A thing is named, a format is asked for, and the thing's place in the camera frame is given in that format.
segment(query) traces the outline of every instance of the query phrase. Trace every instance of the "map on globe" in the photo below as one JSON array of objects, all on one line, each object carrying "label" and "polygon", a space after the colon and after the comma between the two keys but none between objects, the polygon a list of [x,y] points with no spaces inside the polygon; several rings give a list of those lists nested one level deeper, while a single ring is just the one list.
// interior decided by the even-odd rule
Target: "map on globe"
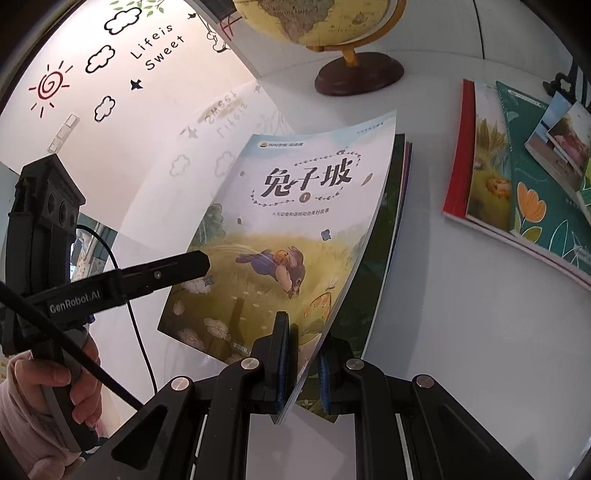
[{"label": "map on globe", "polygon": [[344,43],[371,32],[390,0],[234,0],[255,30],[306,46]]}]

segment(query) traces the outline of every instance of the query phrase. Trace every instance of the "book spine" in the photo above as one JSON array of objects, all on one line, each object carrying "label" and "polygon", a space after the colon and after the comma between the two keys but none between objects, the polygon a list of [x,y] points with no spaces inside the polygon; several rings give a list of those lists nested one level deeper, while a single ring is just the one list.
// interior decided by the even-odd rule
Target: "book spine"
[{"label": "book spine", "polygon": [[476,94],[474,82],[464,80],[462,114],[458,133],[456,155],[443,211],[464,218],[470,196],[470,180],[474,162],[476,138]]}]

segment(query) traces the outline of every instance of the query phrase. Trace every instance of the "cloud drawing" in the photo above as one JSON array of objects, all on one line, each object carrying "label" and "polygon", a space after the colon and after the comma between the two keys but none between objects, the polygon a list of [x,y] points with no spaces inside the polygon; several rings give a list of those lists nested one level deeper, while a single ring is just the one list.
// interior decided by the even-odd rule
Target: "cloud drawing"
[{"label": "cloud drawing", "polygon": [[191,161],[186,155],[179,155],[176,160],[173,160],[168,173],[171,177],[178,177],[184,173],[190,164]]},{"label": "cloud drawing", "polygon": [[223,177],[228,173],[232,165],[234,165],[235,160],[236,157],[232,153],[224,152],[216,161],[216,177]]},{"label": "cloud drawing", "polygon": [[98,52],[88,59],[86,73],[94,73],[98,69],[106,67],[109,60],[115,56],[115,49],[110,45],[105,45]]},{"label": "cloud drawing", "polygon": [[105,24],[105,30],[111,35],[117,35],[125,30],[130,25],[137,23],[139,16],[142,14],[142,9],[138,7],[130,8],[117,12],[113,18],[111,18]]},{"label": "cloud drawing", "polygon": [[95,108],[95,122],[102,122],[115,108],[115,99],[111,95],[103,98],[103,101]]}]

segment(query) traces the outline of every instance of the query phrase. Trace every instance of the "orange flower illustration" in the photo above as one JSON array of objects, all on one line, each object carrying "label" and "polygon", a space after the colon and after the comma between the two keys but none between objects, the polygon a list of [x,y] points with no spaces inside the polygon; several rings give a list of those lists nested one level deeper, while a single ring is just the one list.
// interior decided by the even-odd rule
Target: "orange flower illustration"
[{"label": "orange flower illustration", "polygon": [[523,217],[532,223],[541,222],[546,215],[546,202],[540,200],[535,190],[528,190],[523,182],[517,184],[517,203]]}]

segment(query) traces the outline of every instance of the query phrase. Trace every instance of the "teal book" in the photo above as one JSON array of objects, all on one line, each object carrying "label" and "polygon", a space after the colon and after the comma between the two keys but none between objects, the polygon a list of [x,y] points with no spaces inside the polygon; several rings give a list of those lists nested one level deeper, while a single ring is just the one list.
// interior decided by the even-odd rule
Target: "teal book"
[{"label": "teal book", "polygon": [[591,156],[587,160],[587,166],[585,167],[580,189],[577,192],[577,198],[581,210],[587,218],[589,225],[591,225]]},{"label": "teal book", "polygon": [[591,227],[583,212],[527,151],[525,143],[548,105],[497,82],[511,152],[510,231],[550,264],[560,263],[591,285]]}]

